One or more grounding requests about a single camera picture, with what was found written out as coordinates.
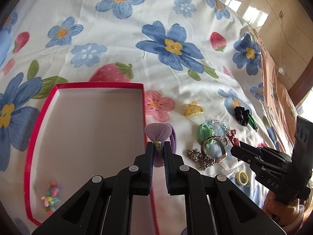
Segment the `right hand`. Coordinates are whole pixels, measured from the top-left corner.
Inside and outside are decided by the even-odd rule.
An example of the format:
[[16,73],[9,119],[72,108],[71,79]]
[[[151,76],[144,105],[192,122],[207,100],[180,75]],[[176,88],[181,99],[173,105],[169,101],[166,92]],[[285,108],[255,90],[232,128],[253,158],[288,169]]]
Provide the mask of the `right hand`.
[[303,223],[305,206],[299,200],[294,200],[290,205],[276,201],[276,195],[269,191],[266,195],[262,210],[272,219],[279,218],[277,224],[286,234],[297,234]]

